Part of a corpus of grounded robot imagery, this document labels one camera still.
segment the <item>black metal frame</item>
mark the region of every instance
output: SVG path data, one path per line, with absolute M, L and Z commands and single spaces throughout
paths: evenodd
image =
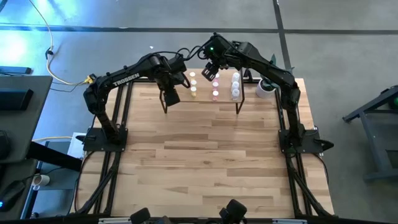
M 244 79 L 243 78 L 244 77 L 249 77 L 248 80 L 250 82 L 253 82 L 253 77 L 251 76 L 251 73 L 250 73 L 248 68 L 245 69 L 244 74 L 243 74 L 243 70 L 241 69 L 239 71 L 239 74 L 240 74 L 240 77 L 241 77 L 242 102 L 240 102 L 239 106 L 238 106 L 238 103 L 235 103 L 236 114 L 239 114 L 239 112 L 241 111 L 241 108 L 243 106 L 243 103 L 244 103 Z M 168 107 L 167 107 L 167 105 L 164 104 L 163 97 L 162 97 L 163 94 L 162 93 L 163 93 L 163 91 L 161 90 L 160 94 L 159 94 L 159 100 L 160 100 L 160 103 L 162 104 L 162 108 L 163 108 L 164 113 L 167 114 L 167 108 Z
M 50 149 L 36 142 L 31 142 L 26 158 L 37 159 L 67 169 L 80 171 L 81 160 Z
M 377 167 L 377 172 L 366 174 L 363 177 L 364 181 L 392 179 L 398 177 L 398 169 L 394 169 L 392 167 L 387 151 L 376 146 L 376 136 L 372 133 L 369 121 L 367 119 L 367 115 L 370 113 L 397 113 L 397 110 L 376 110 L 378 107 L 385 105 L 396 97 L 398 97 L 398 85 L 384 90 L 375 99 L 354 110 L 349 115 L 343 117 L 343 120 L 347 123 L 350 123 L 355 118 L 361 118 L 363 128 L 370 143 L 370 148 Z
M 241 70 L 241 81 L 242 81 L 242 83 L 257 84 L 261 80 L 261 79 L 253 79 L 251 74 L 250 75 L 247 74 L 245 78 L 246 79 L 244 79 L 243 71 Z M 152 82 L 152 81 L 147 80 L 147 79 L 140 79 L 140 80 L 137 80 L 137 81 L 139 83 L 151 83 Z M 124 109 L 123 109 L 123 118 L 122 118 L 121 127 L 125 127 L 125 125 L 126 125 L 127 115 L 128 115 L 128 111 L 129 111 L 129 104 L 130 104 L 130 99 L 131 99 L 131 95 L 132 95 L 132 86 L 133 86 L 134 82 L 131 82 L 129 84 L 129 86 L 128 86 L 128 89 L 127 89 L 127 95 L 126 95 L 126 100 L 125 100 Z M 115 107 L 114 107 L 114 113 L 113 113 L 113 117 L 112 117 L 113 121 L 116 121 L 116 119 L 118 117 L 120 101 L 121 101 L 121 95 L 122 95 L 121 93 L 123 91 L 123 87 L 124 87 L 124 85 L 120 86 L 119 89 L 118 89 L 118 94 L 116 96 L 116 103 L 115 103 Z M 280 92 L 279 91 L 280 91 L 279 89 L 276 89 L 276 91 L 275 91 L 275 100 L 277 102 L 277 110 L 278 110 L 278 115 L 279 115 L 280 129 L 281 130 L 285 130 L 286 126 L 285 126 L 283 109 L 281 107 Z M 160 92 L 160 97 L 159 98 L 162 101 L 162 92 Z M 242 103 L 239 106 L 239 108 L 238 108 L 238 104 L 236 104 L 236 107 L 239 110 L 240 110 L 240 108 L 242 106 Z M 121 155 L 121 152 L 116 152 L 115 159 L 120 160 L 120 155 Z M 285 155 L 286 155 L 286 164 L 287 164 L 287 167 L 289 167 L 289 164 L 291 163 L 291 158 L 289 158 L 288 154 L 285 154 Z M 104 157 L 102 170 L 101 170 L 100 181 L 103 180 L 103 178 L 106 175 L 106 171 L 108 170 L 109 158 L 110 158 L 110 152 L 106 152 L 105 157 Z M 296 154 L 296 161 L 297 161 L 297 165 L 298 165 L 297 166 L 298 176 L 301 178 L 302 184 L 306 185 L 304 168 L 303 168 L 303 163 L 302 163 L 302 158 L 301 158 L 300 153 Z M 296 191 L 296 188 L 295 188 L 295 177 L 294 177 L 295 172 L 293 172 L 291 169 L 287 169 L 287 173 L 288 173 L 288 178 L 289 178 L 290 193 L 292 195 L 292 204 L 293 204 L 294 214 L 295 214 L 295 217 L 297 217 L 298 215 L 302 215 L 302 212 L 301 212 L 300 207 L 299 207 L 299 201 L 298 201 L 298 198 L 297 198 L 297 191 Z M 112 209 L 113 195 L 114 195 L 114 191 L 115 191 L 115 188 L 116 188 L 116 178 L 117 178 L 117 172 L 113 175 L 113 178 L 111 180 L 111 185 L 109 187 L 108 200 L 107 200 L 107 203 L 106 203 L 106 209 L 104 211 L 104 213 L 108 214 L 108 215 L 110 215 L 111 209 Z M 307 196 L 304 194 L 304 190 L 303 190 L 303 197 L 304 197 L 304 202 L 305 202 L 305 214 L 311 215 L 312 214 L 311 205 L 310 205 L 310 203 L 308 201 Z M 101 199 L 102 199 L 102 193 L 101 193 L 101 196 L 96 201 L 94 213 L 99 213 L 100 212 Z
M 245 83 L 252 83 L 256 84 L 260 80 L 253 80 L 252 78 L 248 78 L 246 80 L 243 80 Z M 142 79 L 138 80 L 138 83 L 151 83 L 152 81 Z M 130 104 L 130 99 L 131 99 L 131 93 L 132 93 L 132 86 L 133 83 L 130 83 L 127 89 L 127 96 L 126 96 L 126 102 L 124 104 L 124 109 L 123 109 L 123 118 L 122 118 L 122 124 L 121 126 L 126 125 L 127 121 L 127 116 L 128 116 L 128 111 L 129 111 L 129 104 Z M 121 101 L 121 93 L 123 91 L 123 86 L 119 87 L 118 94 L 116 97 L 116 104 L 114 107 L 114 113 L 113 113 L 113 118 L 112 120 L 116 121 L 119 113 L 119 107 L 120 107 L 120 101 Z M 280 105 L 280 93 L 279 90 L 275 91 L 275 100 L 277 102 L 277 110 L 278 110 L 278 115 L 279 115 L 279 124 L 281 129 L 285 129 L 285 121 L 284 121 L 284 114 L 283 114 L 283 109 Z M 121 158 L 121 152 L 115 152 L 115 160 L 119 161 Z M 106 152 L 105 157 L 104 157 L 104 162 L 103 162 L 103 168 L 101 172 L 101 178 L 104 179 L 106 177 L 106 173 L 108 170 L 108 165 L 109 165 L 109 158 L 110 158 L 111 152 Z M 289 164 L 292 164 L 291 158 L 286 155 L 286 164 L 287 167 L 289 167 Z M 294 215 L 295 219 L 273 219 L 273 218 L 248 218 L 247 222 L 248 223 L 253 223 L 253 224 L 260 224 L 260 223 L 349 223 L 349 224 L 359 224 L 359 223 L 367 223 L 367 224 L 373 224 L 373 223 L 380 223 L 380 222 L 369 222 L 369 221 L 362 221 L 362 220 L 349 220 L 349 219 L 344 219 L 344 218 L 338 218 L 336 216 L 313 216 L 311 215 L 311 206 L 306 205 L 305 210 L 306 210 L 306 215 L 303 215 L 302 212 L 300 211 L 299 207 L 299 202 L 297 198 L 297 191 L 295 187 L 295 181 L 297 181 L 297 176 L 304 175 L 304 170 L 302 167 L 302 158 L 300 154 L 296 154 L 296 160 L 298 164 L 298 172 L 294 172 L 292 169 L 287 169 L 288 173 L 288 178 L 289 178 L 289 185 L 290 185 L 290 192 L 292 195 L 292 205 L 294 209 Z M 108 199 L 106 202 L 106 208 L 103 213 L 100 213 L 100 204 L 101 204 L 101 198 L 102 198 L 102 192 L 100 193 L 101 196 L 98 197 L 96 201 L 96 206 L 93 211 L 93 214 L 85 214 L 85 213 L 80 213 L 80 214 L 70 214 L 66 217 L 51 217 L 51 218 L 38 218 L 38 219 L 32 219 L 32 220 L 14 220 L 11 221 L 11 223 L 43 223 L 43 222 L 51 222 L 51 223 L 72 223 L 72 224 L 78 224 L 78 223 L 98 223 L 100 218 L 111 218 L 111 209 L 113 205 L 113 197 L 114 197 L 114 191 L 116 188 L 116 179 L 117 179 L 117 169 L 114 175 L 112 176 L 111 184 L 109 186 L 109 194 L 108 194 Z M 305 183 L 305 178 L 299 178 L 299 186 L 306 185 Z M 303 194 L 305 201 L 308 200 L 305 194 Z M 152 217 L 150 221 L 155 221 L 159 218 Z M 218 222 L 221 223 L 220 218 L 170 218 L 172 223 L 194 223 L 194 224 L 206 224 L 209 222 Z

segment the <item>wooden table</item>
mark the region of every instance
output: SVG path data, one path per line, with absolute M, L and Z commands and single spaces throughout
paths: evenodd
M 296 81 L 302 91 L 301 121 L 310 129 L 304 80 Z M 248 208 L 248 218 L 293 217 L 275 98 L 260 99 L 255 89 L 254 84 L 245 85 L 246 101 L 239 115 L 233 104 L 211 102 L 179 103 L 164 114 L 157 85 L 135 83 L 112 216 L 129 217 L 148 207 L 153 217 L 219 217 L 220 209 L 235 198 Z M 108 114 L 115 98 L 116 90 L 109 94 Z M 96 152 L 87 161 L 78 207 L 98 185 L 103 157 L 103 152 Z M 333 213 L 322 163 L 311 154 L 302 157 L 308 187 Z M 304 211 L 302 193 L 297 194 Z

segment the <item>white cup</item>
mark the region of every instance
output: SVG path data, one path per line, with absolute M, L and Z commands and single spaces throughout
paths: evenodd
M 231 92 L 234 90 L 238 90 L 239 89 L 239 83 L 238 82 L 233 82 L 231 85 Z
M 238 100 L 239 94 L 240 94 L 239 90 L 233 90 L 232 91 L 232 100 Z
M 39 190 L 40 186 L 46 186 L 50 182 L 50 177 L 47 175 L 36 175 L 33 177 L 33 190 Z
M 231 83 L 233 83 L 233 82 L 238 82 L 238 81 L 239 81 L 239 78 L 241 78 L 241 74 L 239 74 L 238 72 L 235 72 L 235 73 L 232 75 Z
M 218 100 L 218 91 L 213 91 L 213 101 Z
M 193 96 L 193 97 L 196 97 L 196 95 L 197 95 L 197 88 L 196 87 L 191 87 L 191 95 Z
M 213 82 L 213 91 L 216 91 L 218 89 L 218 82 Z

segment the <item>metal stand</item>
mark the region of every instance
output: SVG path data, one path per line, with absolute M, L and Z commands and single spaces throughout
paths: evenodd
M 29 152 L 27 153 L 26 157 L 37 159 L 42 162 L 48 162 L 49 164 L 54 164 L 75 171 L 80 171 L 81 167 L 80 159 L 57 152 L 36 142 L 30 143 Z
M 86 135 L 84 151 L 122 152 L 126 148 L 127 134 L 129 130 L 119 128 L 119 144 L 109 142 L 101 128 L 90 128 Z
M 396 151 L 396 137 L 390 133 L 396 132 L 398 124 L 397 110 L 376 110 L 378 107 L 398 97 L 398 86 L 384 90 L 378 97 L 369 103 L 354 110 L 343 117 L 347 123 L 355 118 L 361 118 L 365 133 L 371 145 L 371 152 L 376 163 L 377 172 L 365 175 L 365 181 L 377 179 L 393 179 L 398 177 L 398 169 L 393 168 L 388 152 Z
M 244 81 L 245 80 L 243 80 L 243 77 L 248 77 L 249 78 L 248 81 L 253 82 L 253 77 L 252 77 L 249 69 L 245 69 L 244 74 L 243 74 L 243 70 L 240 70 L 239 73 L 241 74 L 242 102 L 235 103 L 236 114 L 239 114 L 239 112 L 241 111 L 241 108 L 243 106 L 243 103 L 244 103 Z M 160 91 L 159 100 L 160 100 L 160 103 L 162 104 L 164 113 L 167 114 L 167 105 L 164 104 L 162 95 L 163 95 L 163 91 Z
M 130 105 L 130 100 L 131 100 L 131 95 L 132 95 L 132 86 L 133 83 L 128 84 L 127 88 L 127 93 L 126 93 L 126 100 L 124 102 L 124 109 L 123 109 L 123 116 L 122 116 L 122 121 L 119 130 L 121 131 L 119 134 L 120 135 L 126 135 L 126 138 L 124 139 L 123 143 L 120 143 L 118 145 L 111 144 L 114 147 L 123 147 L 121 151 L 114 151 L 115 152 L 115 157 L 113 160 L 113 164 L 111 168 L 108 170 L 108 165 L 109 165 L 109 160 L 111 157 L 111 151 L 107 151 L 104 157 L 104 162 L 101 170 L 101 176 L 100 176 L 100 181 L 97 189 L 94 191 L 93 195 L 90 197 L 89 201 L 85 203 L 83 208 L 81 208 L 77 213 L 79 214 L 87 214 L 92 206 L 94 205 L 94 213 L 100 213 L 101 210 L 101 203 L 102 203 L 102 196 L 103 196 L 103 190 L 106 186 L 106 184 L 111 181 L 110 186 L 109 186 L 109 193 L 108 193 L 108 198 L 106 201 L 106 207 L 104 210 L 104 214 L 110 215 L 112 211 L 112 206 L 113 206 L 113 198 L 114 198 L 114 191 L 116 188 L 116 181 L 118 177 L 118 170 L 119 170 L 119 163 L 121 159 L 121 153 L 124 151 L 126 147 L 126 139 L 127 139 L 127 116 L 129 112 L 129 105 Z M 119 107 L 120 107 L 120 101 L 121 101 L 121 95 L 123 92 L 123 88 L 125 85 L 120 86 L 118 89 L 118 94 L 116 96 L 116 104 L 114 107 L 113 111 L 113 116 L 112 116 L 112 121 L 116 122 L 118 114 L 119 114 Z M 106 147 L 110 143 L 104 143 L 102 148 Z
M 330 145 L 330 142 L 319 140 L 318 130 L 307 130 L 307 136 L 304 137 L 302 147 L 298 148 L 297 150 L 287 144 L 288 130 L 286 130 L 284 113 L 280 103 L 279 89 L 276 89 L 275 91 L 275 98 L 279 115 L 279 124 L 281 128 L 281 130 L 279 130 L 280 150 L 282 151 L 282 153 L 284 153 L 286 158 L 287 174 L 289 178 L 290 193 L 292 195 L 292 204 L 295 217 L 298 218 L 299 215 L 302 215 L 299 207 L 299 200 L 297 198 L 295 183 L 298 183 L 298 185 L 302 189 L 306 216 L 312 216 L 312 207 L 318 213 L 318 215 L 331 216 L 326 210 L 322 208 L 320 203 L 317 202 L 316 198 L 307 187 L 303 162 L 300 153 L 323 152 L 324 150 L 327 150 L 328 147 L 333 145 Z M 296 156 L 297 170 L 292 163 L 292 157 L 290 156 L 291 154 Z
M 369 103 L 366 103 L 365 105 L 361 106 L 360 108 L 354 110 L 351 112 L 349 115 L 344 116 L 343 120 L 345 122 L 350 122 L 355 118 L 359 118 L 361 113 L 369 110 L 375 110 L 381 105 L 385 105 L 388 101 L 391 99 L 398 97 L 398 86 L 394 86 L 390 88 L 389 90 L 385 91 L 384 93 L 380 94 L 378 97 L 375 99 L 371 100 Z

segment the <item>gray floor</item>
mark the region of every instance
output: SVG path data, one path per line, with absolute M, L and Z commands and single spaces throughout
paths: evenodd
M 148 0 L 34 1 L 52 26 L 243 28 L 276 29 L 272 0 Z M 398 29 L 395 0 L 279 0 L 285 29 Z M 43 24 L 23 0 L 9 0 L 1 23 Z M 57 56 L 52 70 L 79 82 L 136 63 L 153 50 L 191 48 L 210 33 L 192 32 L 54 32 Z M 0 65 L 29 66 L 46 75 L 44 52 L 49 34 L 41 31 L 0 31 Z M 283 67 L 279 35 L 227 33 L 233 40 L 252 42 L 265 58 L 272 54 Z M 374 171 L 368 141 L 359 121 L 341 117 L 396 85 L 398 35 L 286 35 L 296 77 L 305 79 L 315 124 L 324 139 L 335 143 L 325 153 L 330 192 L 337 215 L 344 218 L 398 222 L 398 183 L 366 184 L 362 176 Z M 192 60 L 188 67 L 203 67 Z M 53 85 L 67 89 L 68 86 Z M 92 115 L 82 98 L 84 87 L 72 93 L 51 91 L 35 138 L 84 132 Z

